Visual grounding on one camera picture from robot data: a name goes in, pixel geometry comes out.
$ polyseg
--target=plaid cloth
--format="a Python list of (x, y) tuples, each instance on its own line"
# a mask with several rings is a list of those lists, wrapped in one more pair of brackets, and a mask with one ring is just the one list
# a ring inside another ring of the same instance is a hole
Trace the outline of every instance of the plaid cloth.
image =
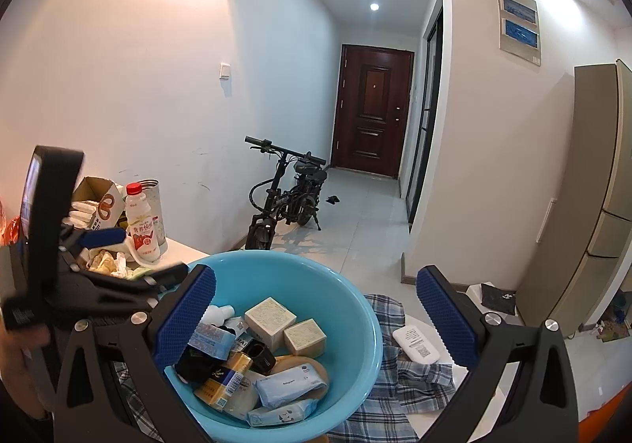
[[(418, 443), (407, 414), (428, 413), (448, 405), (455, 388), (450, 364), (419, 364), (408, 360), (393, 339), (404, 327), (404, 307), (385, 295), (365, 295), (382, 330), (382, 366), (367, 400), (329, 434), (331, 443)], [(148, 436), (162, 441), (124, 363), (115, 363), (119, 382), (138, 422)]]
[(162, 438), (154, 426), (154, 422), (152, 422), (151, 418), (149, 418), (149, 414), (136, 392), (136, 387), (134, 386), (134, 381), (132, 381), (130, 371), (127, 369), (127, 365), (125, 363), (115, 362), (115, 370), (116, 375), (118, 375), (119, 382), (121, 383), (121, 387), (125, 392), (128, 406), (132, 410), (132, 414), (138, 423), (138, 428), (140, 428), (141, 431), (149, 437), (154, 438), (156, 441), (162, 441)]

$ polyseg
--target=hand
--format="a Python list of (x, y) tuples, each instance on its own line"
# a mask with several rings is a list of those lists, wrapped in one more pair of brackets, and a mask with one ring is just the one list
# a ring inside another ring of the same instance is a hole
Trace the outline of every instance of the hand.
[(22, 350), (43, 347), (50, 338), (48, 329), (43, 325), (8, 332), (0, 315), (0, 379), (16, 405), (36, 420), (43, 419), (46, 413), (37, 398)]

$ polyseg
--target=blue plaid shirt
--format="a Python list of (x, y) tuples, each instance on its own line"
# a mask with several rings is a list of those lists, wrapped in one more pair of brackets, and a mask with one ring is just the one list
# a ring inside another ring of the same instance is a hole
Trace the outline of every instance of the blue plaid shirt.
[(405, 325), (404, 308), (385, 295), (365, 295), (382, 328), (384, 357), (367, 400), (329, 434), (331, 443), (417, 443), (407, 414), (448, 405), (455, 392), (450, 364), (408, 361), (393, 339)]

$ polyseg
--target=framed picture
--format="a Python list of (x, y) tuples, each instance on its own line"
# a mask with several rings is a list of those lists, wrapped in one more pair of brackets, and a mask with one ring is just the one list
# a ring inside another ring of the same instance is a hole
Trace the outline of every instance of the framed picture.
[(538, 49), (538, 34), (507, 19), (502, 20), (502, 34)]
[(505, 12), (515, 15), (516, 17), (531, 24), (537, 24), (538, 22), (535, 10), (532, 10), (528, 6), (524, 6), (522, 3), (514, 0), (502, 0), (502, 7)]
[(535, 0), (497, 0), (500, 49), (542, 65), (542, 40)]

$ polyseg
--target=light switch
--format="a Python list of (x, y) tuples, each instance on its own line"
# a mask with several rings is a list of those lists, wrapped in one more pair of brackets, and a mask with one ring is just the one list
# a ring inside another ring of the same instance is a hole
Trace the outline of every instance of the light switch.
[(231, 78), (231, 67), (227, 63), (222, 63), (219, 68), (219, 79), (230, 79)]

